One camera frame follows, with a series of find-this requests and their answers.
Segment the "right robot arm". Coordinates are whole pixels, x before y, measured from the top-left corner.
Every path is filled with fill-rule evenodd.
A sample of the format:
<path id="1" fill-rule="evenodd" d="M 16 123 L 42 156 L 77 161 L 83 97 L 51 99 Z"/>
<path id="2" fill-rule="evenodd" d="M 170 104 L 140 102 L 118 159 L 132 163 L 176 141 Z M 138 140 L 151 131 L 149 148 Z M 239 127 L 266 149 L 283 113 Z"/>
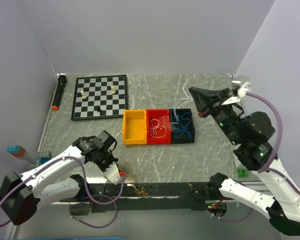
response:
<path id="1" fill-rule="evenodd" d="M 234 108 L 250 94 L 249 90 L 248 86 L 222 90 L 189 88 L 198 116 L 214 119 L 231 144 L 236 146 L 234 154 L 239 162 L 269 190 L 269 194 L 262 194 L 216 173 L 207 184 L 209 196 L 216 200 L 221 197 L 236 200 L 265 216 L 282 234 L 300 236 L 300 188 L 278 157 L 283 132 L 281 116 L 270 104 L 277 122 L 273 127 L 265 112 L 236 113 Z"/>

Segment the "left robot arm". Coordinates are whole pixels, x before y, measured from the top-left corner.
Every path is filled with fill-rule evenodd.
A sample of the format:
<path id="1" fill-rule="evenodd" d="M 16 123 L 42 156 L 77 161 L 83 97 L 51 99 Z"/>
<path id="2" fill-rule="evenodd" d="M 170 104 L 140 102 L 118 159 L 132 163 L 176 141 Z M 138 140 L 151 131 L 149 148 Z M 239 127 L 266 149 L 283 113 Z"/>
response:
<path id="1" fill-rule="evenodd" d="M 98 136 L 84 136 L 48 162 L 18 175 L 6 175 L 0 188 L 0 210 L 15 226 L 28 221 L 37 210 L 66 199 L 97 201 L 90 192 L 87 175 L 75 174 L 62 182 L 56 180 L 86 163 L 94 163 L 114 185 L 123 183 L 118 159 L 113 156 L 117 140 L 107 131 Z"/>

